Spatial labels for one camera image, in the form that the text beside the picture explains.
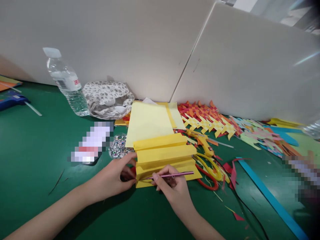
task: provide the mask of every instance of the left hand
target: left hand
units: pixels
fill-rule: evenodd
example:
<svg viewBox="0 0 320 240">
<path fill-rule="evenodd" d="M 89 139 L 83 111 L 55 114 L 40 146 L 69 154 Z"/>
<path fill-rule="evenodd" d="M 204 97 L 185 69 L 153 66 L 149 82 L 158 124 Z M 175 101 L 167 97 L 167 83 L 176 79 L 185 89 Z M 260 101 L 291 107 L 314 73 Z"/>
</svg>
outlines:
<svg viewBox="0 0 320 240">
<path fill-rule="evenodd" d="M 89 198 L 89 204 L 102 201 L 130 189 L 136 182 L 136 175 L 127 164 L 136 166 L 136 160 L 134 160 L 136 157 L 136 153 L 130 152 L 121 159 L 113 159 L 93 178 L 84 183 L 82 187 L 85 189 L 86 198 Z M 120 176 L 128 181 L 122 182 Z"/>
</svg>

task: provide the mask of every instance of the red scissors handle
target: red scissors handle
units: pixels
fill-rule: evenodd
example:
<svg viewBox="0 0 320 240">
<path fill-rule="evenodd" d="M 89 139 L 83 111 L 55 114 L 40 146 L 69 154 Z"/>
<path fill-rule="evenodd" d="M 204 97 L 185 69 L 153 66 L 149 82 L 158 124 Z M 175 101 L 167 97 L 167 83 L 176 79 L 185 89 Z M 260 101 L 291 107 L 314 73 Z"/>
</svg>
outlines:
<svg viewBox="0 0 320 240">
<path fill-rule="evenodd" d="M 208 190 L 210 190 L 210 191 L 216 191 L 216 190 L 218 189 L 218 187 L 219 187 L 217 180 L 216 180 L 213 176 L 211 176 L 209 173 L 207 173 L 205 170 L 203 170 L 203 169 L 202 169 L 200 166 L 198 166 L 197 164 L 196 164 L 196 167 L 197 167 L 197 169 L 198 169 L 200 172 L 202 172 L 203 174 L 205 174 L 206 176 L 208 176 L 208 177 L 213 181 L 214 186 L 213 186 L 213 187 L 208 186 L 208 185 L 205 184 L 203 181 L 201 181 L 200 178 L 197 179 L 198 182 L 199 182 L 203 187 L 205 187 L 206 189 L 208 189 Z"/>
</svg>

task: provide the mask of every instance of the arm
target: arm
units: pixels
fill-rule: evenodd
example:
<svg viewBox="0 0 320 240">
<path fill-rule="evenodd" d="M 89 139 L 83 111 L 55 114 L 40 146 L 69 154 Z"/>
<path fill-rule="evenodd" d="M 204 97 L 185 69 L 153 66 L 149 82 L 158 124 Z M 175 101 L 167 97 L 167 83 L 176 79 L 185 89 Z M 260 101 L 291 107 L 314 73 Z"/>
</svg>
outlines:
<svg viewBox="0 0 320 240">
<path fill-rule="evenodd" d="M 178 171 L 171 165 L 165 166 L 158 173 L 153 173 L 153 185 L 157 191 L 162 190 L 168 199 L 173 211 L 197 240 L 224 238 L 197 212 L 189 194 L 187 181 L 184 176 L 169 180 L 170 186 L 160 177 L 164 174 L 174 174 Z"/>
<path fill-rule="evenodd" d="M 136 176 L 126 164 L 135 166 L 133 158 L 136 157 L 136 153 L 128 153 L 122 159 L 112 160 L 88 182 L 73 189 L 5 239 L 53 239 L 85 207 L 130 189 Z M 131 180 L 122 182 L 120 175 Z"/>
</svg>

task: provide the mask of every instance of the hand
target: hand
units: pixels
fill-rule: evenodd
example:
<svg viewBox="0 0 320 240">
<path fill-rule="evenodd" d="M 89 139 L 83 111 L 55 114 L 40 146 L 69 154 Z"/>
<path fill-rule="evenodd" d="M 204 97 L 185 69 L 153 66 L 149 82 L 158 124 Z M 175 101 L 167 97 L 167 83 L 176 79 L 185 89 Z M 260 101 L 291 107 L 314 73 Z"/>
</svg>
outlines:
<svg viewBox="0 0 320 240">
<path fill-rule="evenodd" d="M 171 165 L 165 166 L 158 173 L 153 173 L 152 184 L 157 185 L 157 191 L 162 190 L 169 201 L 173 211 L 181 219 L 187 217 L 188 212 L 194 211 L 195 208 L 191 201 L 185 176 L 167 179 L 166 182 L 160 175 L 179 173 Z"/>
<path fill-rule="evenodd" d="M 85 189 L 86 197 L 89 198 L 89 204 L 102 201 L 130 189 L 136 182 L 136 175 L 127 164 L 136 166 L 134 160 L 136 157 L 136 153 L 130 152 L 121 159 L 113 159 L 93 178 L 84 183 L 82 187 Z M 120 176 L 128 181 L 122 182 Z"/>
</svg>

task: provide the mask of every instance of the water bottle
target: water bottle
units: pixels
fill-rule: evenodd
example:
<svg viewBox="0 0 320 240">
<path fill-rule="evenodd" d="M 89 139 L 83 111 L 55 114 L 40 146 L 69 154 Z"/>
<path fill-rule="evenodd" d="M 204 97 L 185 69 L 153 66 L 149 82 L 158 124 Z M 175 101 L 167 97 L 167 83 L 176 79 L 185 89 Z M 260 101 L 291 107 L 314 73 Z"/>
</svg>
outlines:
<svg viewBox="0 0 320 240">
<path fill-rule="evenodd" d="M 320 120 L 306 127 L 302 127 L 302 131 L 314 139 L 320 139 Z"/>
<path fill-rule="evenodd" d="M 49 58 L 47 68 L 60 91 L 67 98 L 70 107 L 78 116 L 89 115 L 87 101 L 82 93 L 80 81 L 72 67 L 67 66 L 61 53 L 55 48 L 43 48 Z"/>
</svg>

